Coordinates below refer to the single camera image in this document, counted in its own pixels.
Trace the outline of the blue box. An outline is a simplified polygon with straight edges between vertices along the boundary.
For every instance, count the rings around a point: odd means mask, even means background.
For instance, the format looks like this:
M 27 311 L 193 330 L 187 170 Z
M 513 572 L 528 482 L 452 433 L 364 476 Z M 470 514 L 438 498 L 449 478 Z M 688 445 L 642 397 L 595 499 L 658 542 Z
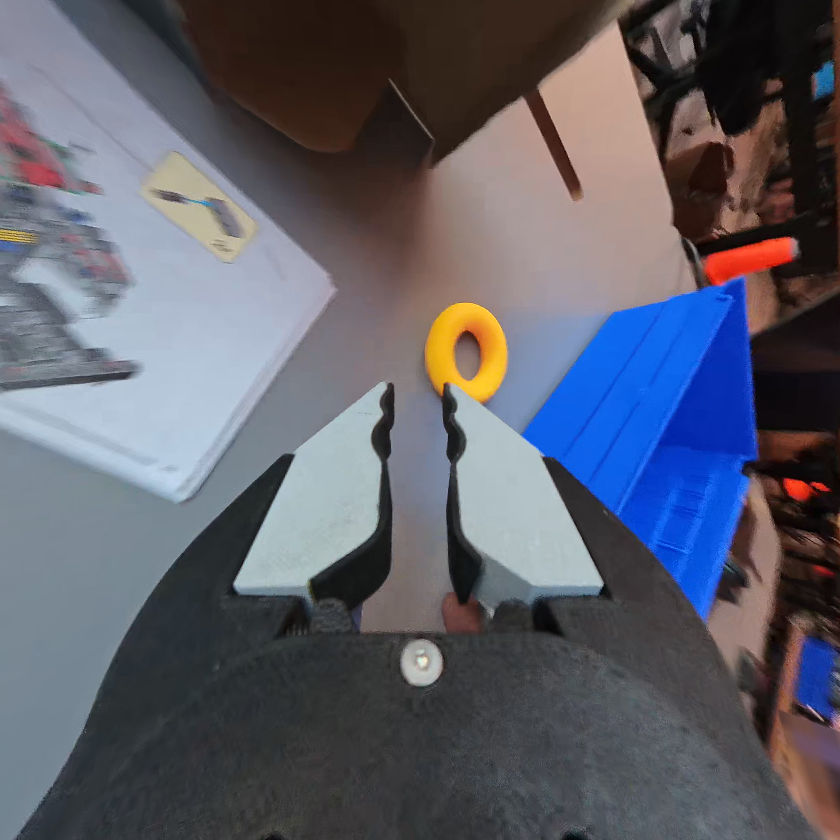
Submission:
M 838 719 L 839 653 L 836 645 L 808 636 L 801 648 L 795 702 L 834 724 Z

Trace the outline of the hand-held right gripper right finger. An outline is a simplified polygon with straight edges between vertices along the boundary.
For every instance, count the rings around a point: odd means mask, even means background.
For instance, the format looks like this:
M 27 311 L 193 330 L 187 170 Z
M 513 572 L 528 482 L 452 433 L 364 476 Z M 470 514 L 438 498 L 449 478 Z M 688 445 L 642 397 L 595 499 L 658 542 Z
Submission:
M 455 384 L 444 386 L 448 571 L 459 603 L 493 614 L 604 581 L 549 472 L 523 436 Z

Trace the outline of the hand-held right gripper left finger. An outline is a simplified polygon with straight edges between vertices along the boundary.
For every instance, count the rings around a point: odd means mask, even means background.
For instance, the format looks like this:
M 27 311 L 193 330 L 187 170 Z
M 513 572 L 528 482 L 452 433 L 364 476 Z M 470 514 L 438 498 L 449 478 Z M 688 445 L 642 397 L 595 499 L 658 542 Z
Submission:
M 394 397 L 393 383 L 375 385 L 291 454 L 234 578 L 238 595 L 359 611 L 382 587 L 392 567 Z

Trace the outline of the person's right hand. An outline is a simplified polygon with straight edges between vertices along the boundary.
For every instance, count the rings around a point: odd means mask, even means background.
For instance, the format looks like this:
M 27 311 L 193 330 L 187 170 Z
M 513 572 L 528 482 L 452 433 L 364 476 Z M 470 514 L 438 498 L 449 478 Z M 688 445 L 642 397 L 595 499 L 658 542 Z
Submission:
M 440 606 L 447 634 L 481 634 L 485 630 L 487 615 L 478 601 L 469 599 L 461 603 L 453 591 L 447 593 Z

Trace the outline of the blue plastic bin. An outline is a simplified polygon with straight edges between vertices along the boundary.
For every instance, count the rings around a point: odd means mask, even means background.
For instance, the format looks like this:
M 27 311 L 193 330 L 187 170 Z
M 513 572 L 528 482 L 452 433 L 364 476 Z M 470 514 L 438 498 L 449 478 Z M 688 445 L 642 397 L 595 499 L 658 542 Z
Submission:
M 522 435 L 617 515 L 707 621 L 758 457 L 744 279 L 615 312 Z

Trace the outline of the open lego instruction booklet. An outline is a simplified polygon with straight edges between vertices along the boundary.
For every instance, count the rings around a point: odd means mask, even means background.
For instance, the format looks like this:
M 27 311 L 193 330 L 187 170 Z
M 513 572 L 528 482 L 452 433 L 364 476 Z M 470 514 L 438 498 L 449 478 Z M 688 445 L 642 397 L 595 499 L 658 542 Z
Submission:
M 193 496 L 334 294 L 53 2 L 2 2 L 2 429 Z

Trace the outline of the cardboard poster board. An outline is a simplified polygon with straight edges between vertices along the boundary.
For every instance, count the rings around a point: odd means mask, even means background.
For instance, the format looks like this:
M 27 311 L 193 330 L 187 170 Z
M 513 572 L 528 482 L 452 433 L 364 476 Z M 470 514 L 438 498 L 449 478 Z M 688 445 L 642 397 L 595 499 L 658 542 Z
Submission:
M 392 83 L 440 161 L 631 5 L 619 1 L 185 1 L 209 82 L 300 146 L 351 149 Z

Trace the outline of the orange foam cylinder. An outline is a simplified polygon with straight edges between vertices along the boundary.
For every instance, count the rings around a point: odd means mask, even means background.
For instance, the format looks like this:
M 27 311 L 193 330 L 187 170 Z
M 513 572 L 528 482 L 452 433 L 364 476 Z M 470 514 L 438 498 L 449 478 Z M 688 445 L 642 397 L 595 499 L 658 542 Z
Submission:
M 718 287 L 748 274 L 795 262 L 800 254 L 796 238 L 770 238 L 711 254 L 702 258 L 701 264 L 708 284 Z

